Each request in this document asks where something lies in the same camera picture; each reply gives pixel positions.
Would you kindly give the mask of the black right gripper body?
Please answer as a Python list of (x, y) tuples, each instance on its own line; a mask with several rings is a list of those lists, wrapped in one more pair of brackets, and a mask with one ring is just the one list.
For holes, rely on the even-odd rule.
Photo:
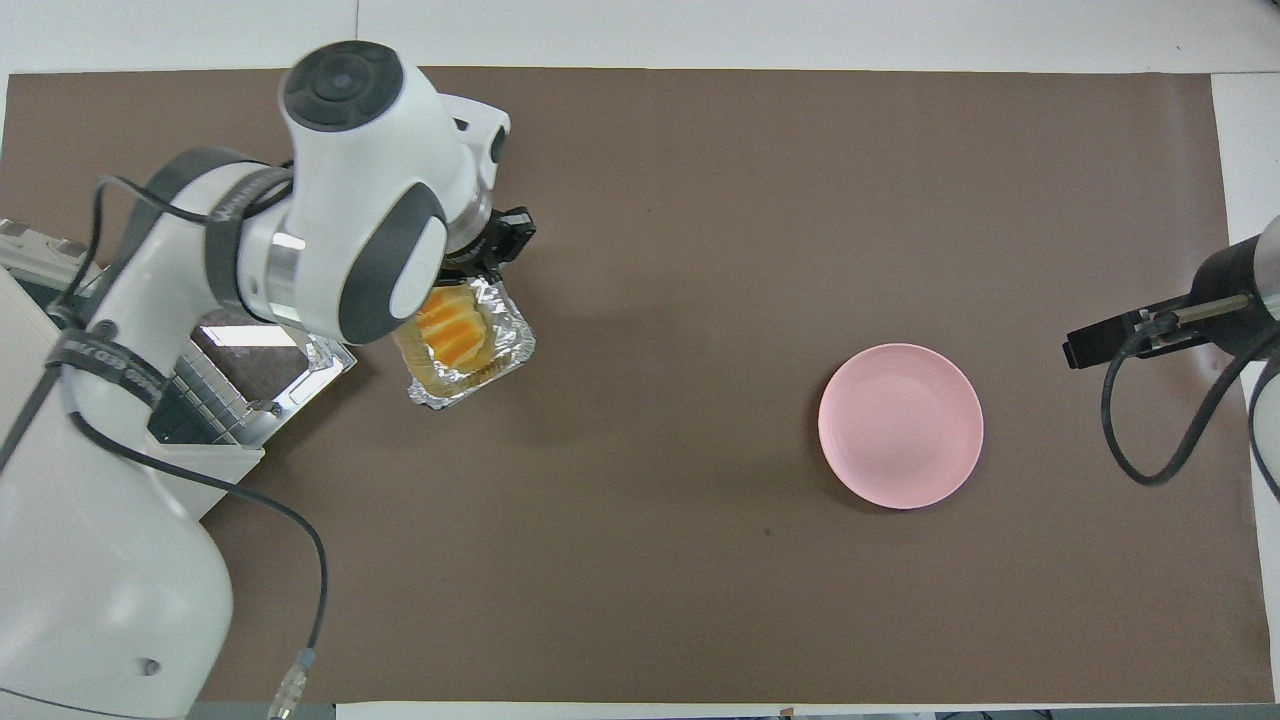
[(1226, 354), (1243, 354), (1251, 334), (1234, 327), (1235, 315), (1253, 305), (1252, 293), (1193, 301), (1190, 295), (1169, 299), (1135, 310), (1134, 334), (1165, 319), (1149, 337), (1137, 342), (1134, 354), (1174, 354), (1199, 345), (1213, 345)]

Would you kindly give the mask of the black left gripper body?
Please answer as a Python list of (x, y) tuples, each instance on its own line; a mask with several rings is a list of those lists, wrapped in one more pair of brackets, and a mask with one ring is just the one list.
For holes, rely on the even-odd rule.
[(512, 263), (536, 232), (536, 223), (527, 206), (494, 211), (480, 234), (477, 260), (481, 266)]

